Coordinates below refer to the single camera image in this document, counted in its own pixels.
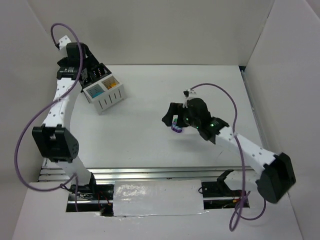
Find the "purple lotus lego brick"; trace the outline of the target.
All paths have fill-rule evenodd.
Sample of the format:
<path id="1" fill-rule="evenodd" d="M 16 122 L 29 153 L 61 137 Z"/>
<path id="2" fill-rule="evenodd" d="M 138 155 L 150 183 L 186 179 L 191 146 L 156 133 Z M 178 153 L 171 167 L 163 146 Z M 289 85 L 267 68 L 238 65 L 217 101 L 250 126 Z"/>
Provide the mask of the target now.
<path id="1" fill-rule="evenodd" d="M 173 121 L 172 124 L 171 124 L 171 130 L 176 132 L 176 133 L 181 133 L 183 131 L 183 129 L 181 127 L 179 127 L 177 125 L 177 122 L 176 121 Z"/>

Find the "yellow rounded lego brick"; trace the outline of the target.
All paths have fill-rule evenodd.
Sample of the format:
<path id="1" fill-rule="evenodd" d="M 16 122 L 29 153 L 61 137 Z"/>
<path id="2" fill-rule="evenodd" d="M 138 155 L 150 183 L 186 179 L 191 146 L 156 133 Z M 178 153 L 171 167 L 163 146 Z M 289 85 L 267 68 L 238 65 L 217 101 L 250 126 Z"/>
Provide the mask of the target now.
<path id="1" fill-rule="evenodd" d="M 116 85 L 117 85 L 117 84 L 114 82 L 114 83 L 110 84 L 110 85 L 107 87 L 107 89 L 109 90 L 109 89 L 115 87 Z"/>

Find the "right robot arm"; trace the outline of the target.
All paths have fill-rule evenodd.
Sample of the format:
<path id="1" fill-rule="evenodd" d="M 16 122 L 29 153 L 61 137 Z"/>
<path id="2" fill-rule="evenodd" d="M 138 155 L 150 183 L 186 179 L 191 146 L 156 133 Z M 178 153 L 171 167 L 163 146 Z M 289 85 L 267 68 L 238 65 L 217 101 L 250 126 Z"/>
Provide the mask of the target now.
<path id="1" fill-rule="evenodd" d="M 201 98 L 185 103 L 172 102 L 162 122 L 171 127 L 174 116 L 179 128 L 195 128 L 205 140 L 243 157 L 244 163 L 258 175 L 257 191 L 269 203 L 276 204 L 296 183 L 291 158 L 284 152 L 266 150 L 242 135 L 235 133 L 224 120 L 211 116 Z"/>

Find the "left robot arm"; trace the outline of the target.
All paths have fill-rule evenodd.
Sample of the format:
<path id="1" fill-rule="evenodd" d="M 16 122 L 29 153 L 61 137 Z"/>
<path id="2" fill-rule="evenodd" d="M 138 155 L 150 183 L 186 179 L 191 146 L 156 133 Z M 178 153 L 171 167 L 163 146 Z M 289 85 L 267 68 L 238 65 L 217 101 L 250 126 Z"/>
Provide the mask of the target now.
<path id="1" fill-rule="evenodd" d="M 70 132 L 71 116 L 78 95 L 82 91 L 81 74 L 90 64 L 98 61 L 84 43 L 66 44 L 66 57 L 58 61 L 57 88 L 53 104 L 41 126 L 32 129 L 32 136 L 40 154 L 64 170 L 68 177 L 76 175 L 72 181 L 74 193 L 95 195 L 97 183 L 79 158 L 80 145 Z"/>

